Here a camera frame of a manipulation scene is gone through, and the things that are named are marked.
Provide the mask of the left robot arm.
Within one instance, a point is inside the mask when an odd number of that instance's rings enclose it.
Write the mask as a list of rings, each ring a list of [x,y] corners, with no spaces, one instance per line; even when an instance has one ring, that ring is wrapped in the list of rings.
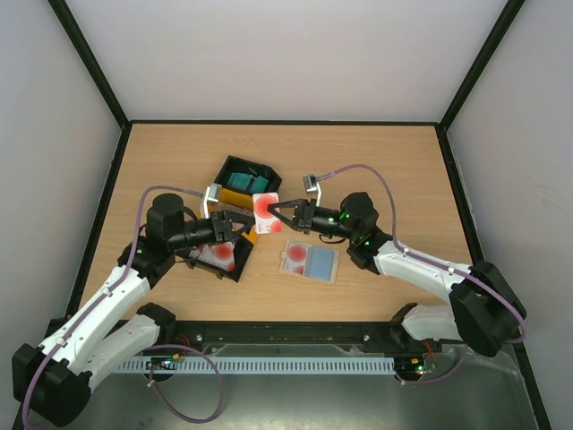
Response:
[[[177,253],[232,242],[255,223],[229,210],[197,218],[183,189],[158,192],[149,208],[139,206],[132,242],[94,295],[38,346],[14,353],[13,396],[24,428],[35,427],[31,413],[55,426],[71,424],[123,362],[145,349],[168,348],[175,317],[159,305],[144,306],[123,327],[117,323],[171,270]]]

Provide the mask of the red circle credit card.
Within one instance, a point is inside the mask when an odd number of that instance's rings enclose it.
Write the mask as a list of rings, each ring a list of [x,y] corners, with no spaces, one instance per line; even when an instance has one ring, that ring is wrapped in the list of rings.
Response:
[[[288,241],[281,254],[280,269],[284,273],[303,276],[311,247],[307,244]]]

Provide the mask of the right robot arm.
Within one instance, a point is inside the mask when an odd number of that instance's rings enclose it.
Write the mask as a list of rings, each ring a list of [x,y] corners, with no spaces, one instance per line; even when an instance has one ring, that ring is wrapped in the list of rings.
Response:
[[[448,262],[402,244],[378,227],[379,213],[366,192],[349,194],[337,210],[314,199],[272,203],[268,210],[295,231],[345,239],[359,269],[404,280],[442,300],[414,305],[392,326],[390,339],[400,350],[421,340],[458,340],[493,357],[525,333],[526,309],[496,265]]]

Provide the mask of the beige card holder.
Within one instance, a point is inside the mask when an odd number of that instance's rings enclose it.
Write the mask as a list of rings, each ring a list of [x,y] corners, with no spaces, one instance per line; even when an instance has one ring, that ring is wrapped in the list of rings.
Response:
[[[306,278],[309,280],[334,283],[338,271],[339,251],[325,246],[317,246],[317,245],[309,245],[309,246],[311,247],[310,256],[306,263],[304,275],[303,276],[295,275],[295,276]],[[278,270],[281,273],[284,273],[281,271],[280,266],[281,266],[281,255],[280,255],[280,265]]]

